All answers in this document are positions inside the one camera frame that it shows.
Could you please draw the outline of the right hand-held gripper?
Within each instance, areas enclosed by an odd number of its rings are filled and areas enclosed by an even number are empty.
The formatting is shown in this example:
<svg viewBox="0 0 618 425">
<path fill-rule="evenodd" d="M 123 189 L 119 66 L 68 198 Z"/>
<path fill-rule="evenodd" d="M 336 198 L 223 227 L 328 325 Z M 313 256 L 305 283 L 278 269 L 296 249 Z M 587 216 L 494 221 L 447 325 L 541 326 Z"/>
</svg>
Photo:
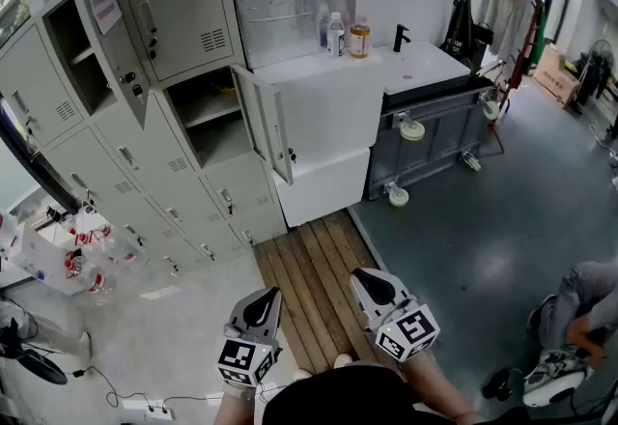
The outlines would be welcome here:
<svg viewBox="0 0 618 425">
<path fill-rule="evenodd" d="M 419 304 L 395 275 L 380 269 L 357 268 L 351 273 L 351 291 L 368 317 L 381 315 L 382 303 L 399 303 L 378 318 L 370 332 L 378 349 L 405 362 L 432 346 L 440 327 L 427 304 Z"/>
</svg>

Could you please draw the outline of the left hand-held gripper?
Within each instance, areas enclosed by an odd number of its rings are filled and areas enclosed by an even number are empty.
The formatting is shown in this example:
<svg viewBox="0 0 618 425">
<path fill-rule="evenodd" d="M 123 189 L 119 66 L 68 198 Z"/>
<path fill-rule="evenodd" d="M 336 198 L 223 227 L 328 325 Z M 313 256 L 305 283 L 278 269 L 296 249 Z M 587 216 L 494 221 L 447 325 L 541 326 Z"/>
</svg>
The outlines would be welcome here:
<svg viewBox="0 0 618 425">
<path fill-rule="evenodd" d="M 281 309 L 278 288 L 258 290 L 237 302 L 230 324 L 224 326 L 224 344 L 216 362 L 224 381 L 250 387 L 262 382 L 282 351 L 276 339 Z M 239 327 L 262 329 L 245 331 Z"/>
</svg>

